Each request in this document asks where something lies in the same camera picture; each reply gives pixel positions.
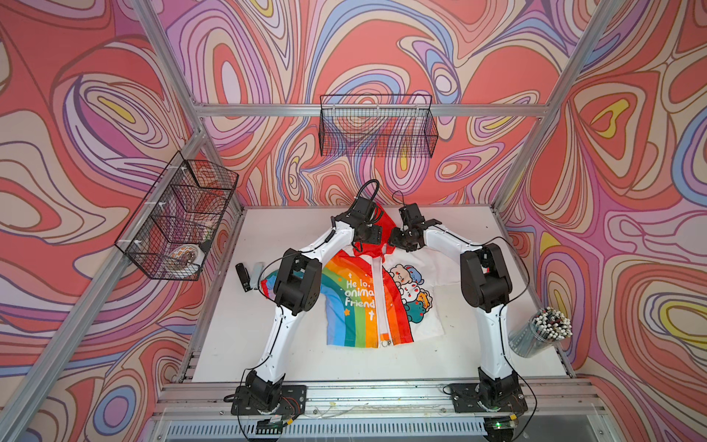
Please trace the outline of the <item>rainbow kids hooded jacket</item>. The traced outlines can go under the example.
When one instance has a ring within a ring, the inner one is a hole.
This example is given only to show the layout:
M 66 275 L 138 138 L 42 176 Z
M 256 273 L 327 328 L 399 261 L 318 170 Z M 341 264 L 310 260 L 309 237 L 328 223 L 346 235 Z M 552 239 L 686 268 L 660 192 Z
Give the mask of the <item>rainbow kids hooded jacket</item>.
M 327 344 L 378 348 L 445 334 L 435 306 L 438 287 L 460 282 L 458 265 L 424 248 L 405 252 L 388 245 L 396 224 L 379 208 L 382 243 L 347 246 L 323 268 Z

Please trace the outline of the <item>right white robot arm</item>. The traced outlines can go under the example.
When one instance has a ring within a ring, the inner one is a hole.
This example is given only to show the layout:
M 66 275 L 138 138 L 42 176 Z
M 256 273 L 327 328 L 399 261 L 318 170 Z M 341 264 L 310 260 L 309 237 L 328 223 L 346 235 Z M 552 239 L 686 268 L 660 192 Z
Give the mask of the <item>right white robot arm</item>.
M 474 309 L 482 347 L 478 398 L 489 409 L 497 407 L 519 388 L 517 372 L 506 356 L 506 305 L 513 283 L 501 248 L 461 237 L 440 221 L 425 218 L 417 204 L 405 204 L 399 213 L 402 226 L 392 230 L 390 245 L 407 252 L 429 248 L 458 265 L 460 291 Z

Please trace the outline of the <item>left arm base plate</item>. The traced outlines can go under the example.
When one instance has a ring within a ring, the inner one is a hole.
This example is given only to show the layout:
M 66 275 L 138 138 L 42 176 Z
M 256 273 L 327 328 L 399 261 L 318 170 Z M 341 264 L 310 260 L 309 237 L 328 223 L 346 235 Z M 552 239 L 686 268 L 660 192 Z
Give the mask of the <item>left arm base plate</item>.
M 281 415 L 298 417 L 306 410 L 307 386 L 284 386 L 257 392 L 254 388 L 239 386 L 232 396 L 230 414 L 238 416 Z

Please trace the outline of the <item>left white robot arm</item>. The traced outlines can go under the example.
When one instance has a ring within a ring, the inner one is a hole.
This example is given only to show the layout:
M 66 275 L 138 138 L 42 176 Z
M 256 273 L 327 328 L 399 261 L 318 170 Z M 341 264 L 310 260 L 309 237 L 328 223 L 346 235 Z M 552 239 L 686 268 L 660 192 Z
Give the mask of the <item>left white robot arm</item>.
M 272 402 L 280 396 L 285 379 L 286 353 L 299 323 L 320 296 L 324 266 L 348 245 L 379 245 L 379 213 L 373 199 L 359 196 L 344 213 L 331 219 L 329 232 L 303 250 L 284 252 L 272 284 L 274 325 L 261 361 L 245 376 L 245 390 L 250 396 L 274 407 Z

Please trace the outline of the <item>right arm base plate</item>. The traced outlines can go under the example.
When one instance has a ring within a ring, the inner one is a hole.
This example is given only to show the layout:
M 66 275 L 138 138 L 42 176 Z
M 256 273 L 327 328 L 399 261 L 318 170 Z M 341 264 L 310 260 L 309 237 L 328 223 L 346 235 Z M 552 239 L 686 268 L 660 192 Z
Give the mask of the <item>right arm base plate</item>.
M 496 388 L 486 382 L 451 383 L 442 388 L 457 414 L 522 415 L 528 403 L 519 386 Z

